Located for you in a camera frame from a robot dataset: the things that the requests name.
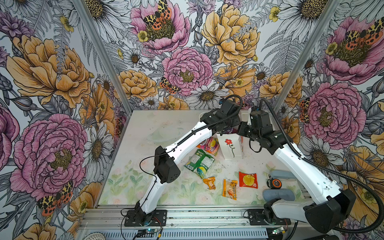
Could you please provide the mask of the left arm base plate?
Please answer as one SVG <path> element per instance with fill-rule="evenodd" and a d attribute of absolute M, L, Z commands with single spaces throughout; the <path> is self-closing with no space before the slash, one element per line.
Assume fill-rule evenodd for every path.
<path fill-rule="evenodd" d="M 125 215 L 125 227 L 165 227 L 167 210 L 154 210 L 149 214 L 143 211 L 128 210 Z"/>

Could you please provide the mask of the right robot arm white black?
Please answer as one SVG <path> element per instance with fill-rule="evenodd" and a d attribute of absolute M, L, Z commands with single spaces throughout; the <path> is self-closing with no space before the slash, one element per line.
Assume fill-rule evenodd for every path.
<path fill-rule="evenodd" d="M 256 141 L 262 149 L 280 160 L 296 177 L 310 195 L 303 203 L 275 198 L 264 205 L 265 220 L 292 219 L 310 224 L 316 231 L 326 234 L 334 230 L 350 215 L 356 201 L 350 190 L 342 190 L 312 163 L 299 157 L 297 145 L 286 139 L 284 131 L 275 131 L 269 113 L 251 111 L 249 119 L 241 122 L 239 135 Z"/>

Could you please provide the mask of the white floral paper bag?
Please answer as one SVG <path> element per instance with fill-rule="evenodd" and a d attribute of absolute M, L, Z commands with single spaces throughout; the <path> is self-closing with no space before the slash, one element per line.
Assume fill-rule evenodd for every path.
<path fill-rule="evenodd" d="M 216 134 L 221 154 L 225 160 L 238 161 L 244 157 L 244 137 L 239 135 L 239 127 L 245 115 L 245 113 L 241 113 L 238 125 Z"/>

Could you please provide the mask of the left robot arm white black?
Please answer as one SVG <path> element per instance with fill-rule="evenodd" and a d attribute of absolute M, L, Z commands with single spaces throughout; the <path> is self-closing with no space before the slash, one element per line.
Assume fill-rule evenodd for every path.
<path fill-rule="evenodd" d="M 204 113 L 200 121 L 175 143 L 156 148 L 154 155 L 149 157 L 154 159 L 154 170 L 152 173 L 146 172 L 153 177 L 152 182 L 143 198 L 136 203 L 130 219 L 142 226 L 150 221 L 166 186 L 180 176 L 178 164 L 181 160 L 216 133 L 238 126 L 242 105 L 240 96 L 230 95 L 223 100 L 219 109 Z"/>

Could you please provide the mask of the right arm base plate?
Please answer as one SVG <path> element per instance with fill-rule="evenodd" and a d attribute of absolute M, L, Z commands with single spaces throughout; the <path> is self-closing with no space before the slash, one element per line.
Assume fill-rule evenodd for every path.
<path fill-rule="evenodd" d="M 243 216 L 249 220 L 251 226 L 291 225 L 290 219 L 280 219 L 265 209 L 248 209 Z"/>

